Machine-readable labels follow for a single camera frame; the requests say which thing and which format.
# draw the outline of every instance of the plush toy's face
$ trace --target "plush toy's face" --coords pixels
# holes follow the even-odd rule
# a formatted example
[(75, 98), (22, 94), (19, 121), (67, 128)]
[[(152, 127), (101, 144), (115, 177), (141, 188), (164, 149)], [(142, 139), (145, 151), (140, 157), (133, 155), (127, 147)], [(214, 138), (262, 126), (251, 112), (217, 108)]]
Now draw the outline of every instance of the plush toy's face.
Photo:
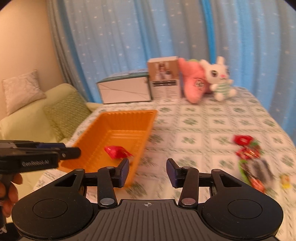
[(216, 64), (210, 64), (206, 60), (201, 60), (200, 64), (204, 67), (206, 80), (210, 84), (219, 84), (228, 80), (228, 67), (224, 65), (223, 57), (218, 57)]

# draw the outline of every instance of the textured green pillow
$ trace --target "textured green pillow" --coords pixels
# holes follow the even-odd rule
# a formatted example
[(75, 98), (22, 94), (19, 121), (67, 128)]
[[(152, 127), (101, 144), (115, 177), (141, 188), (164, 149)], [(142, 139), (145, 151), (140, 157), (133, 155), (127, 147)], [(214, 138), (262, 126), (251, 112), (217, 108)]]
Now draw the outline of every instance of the textured green pillow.
[(91, 114), (77, 91), (44, 107), (57, 141), (71, 138), (77, 127)]

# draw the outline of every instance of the silver screw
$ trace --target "silver screw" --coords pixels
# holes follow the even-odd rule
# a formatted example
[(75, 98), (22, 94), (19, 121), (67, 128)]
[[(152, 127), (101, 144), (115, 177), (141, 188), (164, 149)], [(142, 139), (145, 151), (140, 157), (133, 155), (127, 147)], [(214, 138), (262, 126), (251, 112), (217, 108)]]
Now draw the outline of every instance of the silver screw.
[(184, 205), (193, 205), (195, 203), (195, 200), (193, 198), (183, 198), (181, 203)]
[(100, 201), (100, 203), (103, 204), (103, 205), (108, 206), (108, 205), (111, 205), (111, 204), (115, 203), (115, 201), (114, 201), (114, 199), (112, 199), (112, 198), (106, 197), (106, 198), (103, 198), (103, 199)]

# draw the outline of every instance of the finger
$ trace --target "finger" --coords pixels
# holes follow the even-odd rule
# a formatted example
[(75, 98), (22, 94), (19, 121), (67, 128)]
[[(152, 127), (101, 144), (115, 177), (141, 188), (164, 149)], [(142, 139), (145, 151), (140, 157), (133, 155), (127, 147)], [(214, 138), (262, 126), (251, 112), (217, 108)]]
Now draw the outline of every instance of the finger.
[(22, 175), (19, 174), (19, 173), (15, 174), (15, 176), (13, 177), (12, 182), (15, 183), (15, 184), (21, 185), (22, 184)]
[(0, 198), (5, 197), (6, 188), (2, 182), (0, 182)]
[(18, 191), (15, 185), (11, 184), (8, 191), (8, 198), (12, 203), (16, 203), (18, 201)]
[(13, 204), (9, 199), (5, 200), (2, 207), (2, 213), (6, 218), (9, 218), (11, 215), (11, 211), (13, 208)]

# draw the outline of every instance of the wall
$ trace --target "wall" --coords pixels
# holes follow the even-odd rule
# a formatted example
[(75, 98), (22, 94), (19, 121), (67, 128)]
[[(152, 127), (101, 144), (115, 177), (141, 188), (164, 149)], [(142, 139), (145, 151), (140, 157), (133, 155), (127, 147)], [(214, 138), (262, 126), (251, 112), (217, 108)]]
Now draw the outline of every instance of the wall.
[[(63, 83), (49, 30), (46, 0), (12, 0), (0, 11), (0, 80), (38, 70), (47, 91)], [(6, 116), (2, 86), (0, 119)]]

